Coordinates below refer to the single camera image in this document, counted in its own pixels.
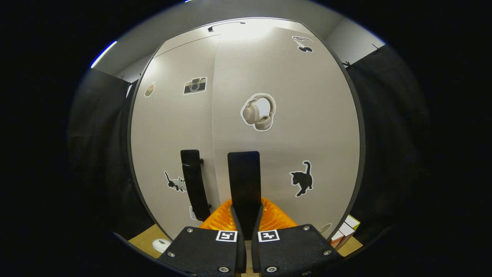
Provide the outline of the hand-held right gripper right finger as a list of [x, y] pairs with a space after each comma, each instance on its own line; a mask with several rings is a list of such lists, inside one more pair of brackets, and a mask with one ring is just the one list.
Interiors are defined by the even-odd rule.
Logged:
[[251, 240], [253, 272], [261, 277], [321, 277], [343, 256], [311, 224], [298, 225], [261, 198]]

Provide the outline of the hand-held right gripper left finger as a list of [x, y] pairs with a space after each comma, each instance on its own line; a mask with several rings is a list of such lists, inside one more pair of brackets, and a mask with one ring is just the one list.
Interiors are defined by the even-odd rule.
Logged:
[[199, 227], [185, 226], [158, 257], [181, 276], [240, 277], [246, 273], [244, 233], [231, 199]]

